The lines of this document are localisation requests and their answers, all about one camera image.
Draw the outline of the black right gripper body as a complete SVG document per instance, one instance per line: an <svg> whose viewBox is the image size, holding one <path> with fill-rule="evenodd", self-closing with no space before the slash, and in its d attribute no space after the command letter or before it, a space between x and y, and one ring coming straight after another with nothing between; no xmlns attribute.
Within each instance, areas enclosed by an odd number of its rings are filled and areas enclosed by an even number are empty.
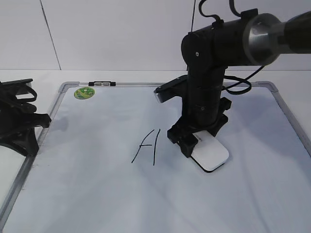
<svg viewBox="0 0 311 233"><path fill-rule="evenodd" d="M208 125L195 123L193 119L184 116L167 131L167 137L172 143L177 143L183 138L195 138L194 133L207 131L209 128L219 127L220 129L228 122L228 117L224 114L231 108L231 101L225 97L220 99L219 110L216 113L216 120Z"/></svg>

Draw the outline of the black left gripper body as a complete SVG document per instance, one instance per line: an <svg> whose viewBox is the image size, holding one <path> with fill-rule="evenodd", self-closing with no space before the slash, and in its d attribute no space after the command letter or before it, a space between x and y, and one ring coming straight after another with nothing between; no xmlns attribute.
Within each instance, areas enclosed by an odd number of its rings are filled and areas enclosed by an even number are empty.
<svg viewBox="0 0 311 233"><path fill-rule="evenodd" d="M8 104L0 101L0 137L7 137L22 131L42 127L48 128L51 118L48 114L36 113L37 107L27 102Z"/></svg>

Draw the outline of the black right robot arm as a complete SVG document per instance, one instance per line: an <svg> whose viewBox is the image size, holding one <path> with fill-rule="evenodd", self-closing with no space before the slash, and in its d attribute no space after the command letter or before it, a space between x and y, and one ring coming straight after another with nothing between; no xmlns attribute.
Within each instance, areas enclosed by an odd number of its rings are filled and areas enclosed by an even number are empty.
<svg viewBox="0 0 311 233"><path fill-rule="evenodd" d="M182 40L182 57L188 72L155 90L161 102L182 99L182 115L168 130L170 141L190 157L198 143L196 132L215 136L228 118L224 112L231 101L221 97L227 78L225 70L233 66L257 66L262 70L281 54L309 54L311 51L311 14L305 12L281 22L276 16L257 9L237 12L237 20L224 22L212 15L214 22L188 33Z"/></svg>

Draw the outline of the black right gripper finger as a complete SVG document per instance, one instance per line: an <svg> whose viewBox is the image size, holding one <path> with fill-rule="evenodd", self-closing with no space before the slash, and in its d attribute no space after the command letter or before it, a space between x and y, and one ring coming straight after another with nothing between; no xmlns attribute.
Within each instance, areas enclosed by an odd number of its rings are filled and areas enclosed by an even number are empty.
<svg viewBox="0 0 311 233"><path fill-rule="evenodd" d="M179 141L179 146L180 146L181 152L186 157L191 157L191 154L192 154L193 149L196 146L196 144L197 144L196 138L183 138Z"/></svg>
<svg viewBox="0 0 311 233"><path fill-rule="evenodd" d="M207 129L207 131L213 136L215 137L218 133L218 131L220 130L219 127L213 127L213 128L209 128Z"/></svg>

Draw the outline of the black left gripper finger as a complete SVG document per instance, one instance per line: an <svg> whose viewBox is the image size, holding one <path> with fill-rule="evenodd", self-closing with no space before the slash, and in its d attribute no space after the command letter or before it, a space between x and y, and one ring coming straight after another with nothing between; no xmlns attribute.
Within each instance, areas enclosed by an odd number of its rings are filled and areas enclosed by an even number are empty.
<svg viewBox="0 0 311 233"><path fill-rule="evenodd" d="M34 128L0 138L0 145L23 156L36 156L39 150Z"/></svg>

